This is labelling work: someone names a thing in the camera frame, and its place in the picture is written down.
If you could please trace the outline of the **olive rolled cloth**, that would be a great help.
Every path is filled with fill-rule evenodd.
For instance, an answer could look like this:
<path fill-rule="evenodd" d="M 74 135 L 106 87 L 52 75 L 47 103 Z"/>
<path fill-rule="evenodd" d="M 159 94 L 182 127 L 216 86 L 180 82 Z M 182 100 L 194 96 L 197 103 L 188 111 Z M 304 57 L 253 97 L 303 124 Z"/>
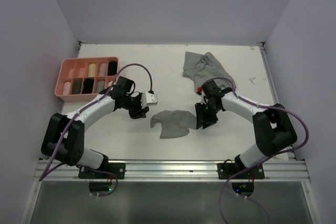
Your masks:
<path fill-rule="evenodd" d="M 71 94 L 80 94 L 81 93 L 82 80 L 75 80 L 72 85 Z"/>

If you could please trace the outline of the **beige navy-trimmed underwear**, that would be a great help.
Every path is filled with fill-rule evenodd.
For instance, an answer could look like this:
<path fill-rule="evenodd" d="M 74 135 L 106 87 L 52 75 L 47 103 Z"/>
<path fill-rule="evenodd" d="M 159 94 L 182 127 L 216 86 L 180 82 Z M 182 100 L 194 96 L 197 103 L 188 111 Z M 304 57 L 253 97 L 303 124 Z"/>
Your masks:
<path fill-rule="evenodd" d="M 96 63 L 90 63 L 88 64 L 88 77 L 95 77 L 96 75 Z"/>

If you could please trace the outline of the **pink divided storage tray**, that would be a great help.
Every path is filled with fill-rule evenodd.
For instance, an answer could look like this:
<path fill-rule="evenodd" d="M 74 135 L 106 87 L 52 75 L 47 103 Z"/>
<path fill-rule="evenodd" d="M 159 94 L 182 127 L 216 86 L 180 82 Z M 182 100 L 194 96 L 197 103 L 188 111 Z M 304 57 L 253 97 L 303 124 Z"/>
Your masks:
<path fill-rule="evenodd" d="M 117 57 L 99 57 L 99 58 L 71 58 L 66 59 L 62 62 L 59 75 L 55 87 L 55 96 L 62 99 L 64 102 L 89 102 L 98 93 L 96 93 L 96 86 L 98 81 L 105 81 L 105 88 L 107 88 L 111 82 L 114 80 L 115 76 L 108 75 L 108 69 L 106 76 L 98 76 L 99 66 L 101 63 L 109 64 L 110 61 L 118 62 L 118 71 L 120 69 L 119 58 Z M 96 63 L 96 75 L 95 77 L 88 77 L 88 64 Z M 93 90 L 91 94 L 82 94 L 83 81 L 84 79 L 94 79 Z M 81 93 L 71 94 L 72 85 L 75 80 L 82 80 Z M 69 95 L 63 95 L 63 86 L 65 82 L 71 82 L 71 88 Z"/>

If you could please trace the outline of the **grey rolled cloth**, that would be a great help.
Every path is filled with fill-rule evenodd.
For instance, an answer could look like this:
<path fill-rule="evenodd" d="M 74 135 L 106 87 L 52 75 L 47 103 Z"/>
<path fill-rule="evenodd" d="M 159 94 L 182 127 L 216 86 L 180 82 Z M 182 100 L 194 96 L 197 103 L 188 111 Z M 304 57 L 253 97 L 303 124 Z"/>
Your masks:
<path fill-rule="evenodd" d="M 96 93 L 100 93 L 105 88 L 105 81 L 101 80 L 97 82 Z"/>

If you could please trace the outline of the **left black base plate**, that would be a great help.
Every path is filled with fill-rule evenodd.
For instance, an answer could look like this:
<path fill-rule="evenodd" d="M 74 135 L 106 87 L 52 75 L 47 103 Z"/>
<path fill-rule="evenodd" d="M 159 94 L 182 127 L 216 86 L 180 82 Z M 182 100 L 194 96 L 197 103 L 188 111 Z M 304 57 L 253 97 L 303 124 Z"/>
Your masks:
<path fill-rule="evenodd" d="M 114 174 L 117 179 L 124 179 L 125 163 L 104 163 L 99 168 L 93 169 L 90 167 L 81 168 L 79 170 L 79 179 L 110 179 Z"/>

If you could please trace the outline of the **black rolled cloth front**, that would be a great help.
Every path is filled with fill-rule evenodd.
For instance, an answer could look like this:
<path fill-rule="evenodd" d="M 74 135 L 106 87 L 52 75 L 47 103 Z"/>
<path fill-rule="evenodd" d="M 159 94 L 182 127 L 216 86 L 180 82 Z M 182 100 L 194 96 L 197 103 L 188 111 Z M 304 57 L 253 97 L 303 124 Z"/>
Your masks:
<path fill-rule="evenodd" d="M 90 78 L 84 79 L 82 94 L 91 94 L 93 90 L 93 85 L 94 85 L 94 79 Z"/>

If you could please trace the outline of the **aluminium mounting rail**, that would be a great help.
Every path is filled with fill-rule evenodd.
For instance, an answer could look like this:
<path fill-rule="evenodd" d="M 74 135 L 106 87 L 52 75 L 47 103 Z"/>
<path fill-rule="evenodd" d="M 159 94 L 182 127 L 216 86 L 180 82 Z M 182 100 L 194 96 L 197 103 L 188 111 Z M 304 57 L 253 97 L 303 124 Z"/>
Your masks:
<path fill-rule="evenodd" d="M 228 175 L 220 161 L 110 160 L 114 173 L 123 182 L 224 182 Z M 304 161 L 267 161 L 245 176 L 231 182 L 308 182 Z"/>

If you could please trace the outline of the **black rolled cloth back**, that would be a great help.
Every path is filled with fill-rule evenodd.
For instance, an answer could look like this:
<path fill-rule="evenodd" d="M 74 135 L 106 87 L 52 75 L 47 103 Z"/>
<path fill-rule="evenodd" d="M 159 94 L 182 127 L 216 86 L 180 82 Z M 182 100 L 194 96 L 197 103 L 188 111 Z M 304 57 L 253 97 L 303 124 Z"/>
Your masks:
<path fill-rule="evenodd" d="M 108 64 L 108 75 L 115 76 L 117 72 L 118 72 L 118 62 L 110 61 Z"/>

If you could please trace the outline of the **black rolled cloth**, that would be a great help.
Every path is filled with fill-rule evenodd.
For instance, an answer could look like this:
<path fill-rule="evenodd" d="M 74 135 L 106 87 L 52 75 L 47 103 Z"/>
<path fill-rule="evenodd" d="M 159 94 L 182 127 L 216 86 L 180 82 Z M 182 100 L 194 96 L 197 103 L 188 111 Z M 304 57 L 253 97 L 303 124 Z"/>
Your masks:
<path fill-rule="evenodd" d="M 117 72 L 118 72 L 118 62 L 110 61 L 108 64 L 108 75 L 115 76 Z"/>
<path fill-rule="evenodd" d="M 93 85 L 94 85 L 94 79 L 90 78 L 84 79 L 82 94 L 91 94 L 93 90 Z"/>

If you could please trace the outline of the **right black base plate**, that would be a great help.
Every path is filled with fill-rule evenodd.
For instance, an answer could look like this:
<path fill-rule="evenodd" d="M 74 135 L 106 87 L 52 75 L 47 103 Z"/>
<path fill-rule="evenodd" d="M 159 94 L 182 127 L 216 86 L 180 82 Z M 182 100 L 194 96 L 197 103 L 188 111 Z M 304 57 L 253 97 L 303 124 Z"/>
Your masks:
<path fill-rule="evenodd" d="M 227 159 L 217 163 L 217 173 L 219 179 L 229 179 L 231 176 L 241 172 L 246 167 L 241 162 L 235 162 Z M 253 169 L 246 171 L 243 174 L 237 175 L 234 179 L 265 179 L 264 169 L 259 165 Z"/>

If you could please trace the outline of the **grey striped underwear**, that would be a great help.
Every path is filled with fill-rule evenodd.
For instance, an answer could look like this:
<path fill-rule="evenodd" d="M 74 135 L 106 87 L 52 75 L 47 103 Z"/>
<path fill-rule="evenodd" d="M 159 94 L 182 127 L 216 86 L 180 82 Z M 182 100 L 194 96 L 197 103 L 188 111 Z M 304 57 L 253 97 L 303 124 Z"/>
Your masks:
<path fill-rule="evenodd" d="M 194 82 L 195 92 L 204 82 L 218 77 L 226 79 L 215 80 L 220 88 L 231 88 L 232 84 L 236 87 L 234 79 L 210 52 L 202 55 L 187 51 L 184 59 L 183 77 L 189 78 Z"/>

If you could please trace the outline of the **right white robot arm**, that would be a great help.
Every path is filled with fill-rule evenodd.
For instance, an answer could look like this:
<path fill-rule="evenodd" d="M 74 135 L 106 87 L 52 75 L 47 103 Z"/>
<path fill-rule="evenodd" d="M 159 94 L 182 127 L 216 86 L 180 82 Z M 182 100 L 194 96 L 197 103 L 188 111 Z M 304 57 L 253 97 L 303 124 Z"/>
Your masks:
<path fill-rule="evenodd" d="M 202 96 L 195 104 L 196 128 L 207 128 L 217 123 L 217 113 L 233 112 L 253 124 L 255 143 L 234 159 L 234 172 L 246 178 L 253 165 L 291 146 L 297 141 L 292 122 L 281 104 L 259 105 L 240 97 L 233 88 L 220 88 L 211 80 L 197 89 Z"/>

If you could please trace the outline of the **plain grey underwear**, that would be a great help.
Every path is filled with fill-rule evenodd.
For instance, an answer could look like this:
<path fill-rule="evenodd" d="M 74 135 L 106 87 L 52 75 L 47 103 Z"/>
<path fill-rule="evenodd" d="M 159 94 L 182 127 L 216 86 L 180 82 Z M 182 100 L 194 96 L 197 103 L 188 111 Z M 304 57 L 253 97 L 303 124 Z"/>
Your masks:
<path fill-rule="evenodd" d="M 161 125 L 160 139 L 172 139 L 187 136 L 190 129 L 196 129 L 196 116 L 189 111 L 161 111 L 150 119 L 150 128 Z"/>

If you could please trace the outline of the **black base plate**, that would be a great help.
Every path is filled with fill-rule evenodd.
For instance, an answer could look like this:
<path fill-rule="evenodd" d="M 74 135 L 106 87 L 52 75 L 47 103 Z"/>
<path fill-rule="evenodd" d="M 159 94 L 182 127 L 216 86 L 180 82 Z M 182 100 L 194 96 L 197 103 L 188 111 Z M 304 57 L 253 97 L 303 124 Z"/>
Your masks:
<path fill-rule="evenodd" d="M 114 174 L 117 179 L 124 179 L 125 163 L 104 163 L 99 168 L 93 169 L 90 167 L 81 168 L 79 170 L 79 179 L 110 179 Z"/>
<path fill-rule="evenodd" d="M 227 159 L 217 163 L 217 173 L 219 179 L 229 179 L 231 176 L 241 172 L 246 167 L 241 162 L 235 162 Z M 264 169 L 259 165 L 253 169 L 246 171 L 243 174 L 237 175 L 234 179 L 265 179 Z"/>

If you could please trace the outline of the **beige rolled cloth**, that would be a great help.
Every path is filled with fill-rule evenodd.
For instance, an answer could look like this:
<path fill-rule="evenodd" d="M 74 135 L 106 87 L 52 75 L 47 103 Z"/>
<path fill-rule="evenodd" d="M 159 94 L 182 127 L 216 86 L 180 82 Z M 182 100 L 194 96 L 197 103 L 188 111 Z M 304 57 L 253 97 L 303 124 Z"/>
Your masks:
<path fill-rule="evenodd" d="M 107 68 L 108 68 L 107 63 L 101 63 L 99 66 L 98 76 L 100 77 L 106 76 Z"/>

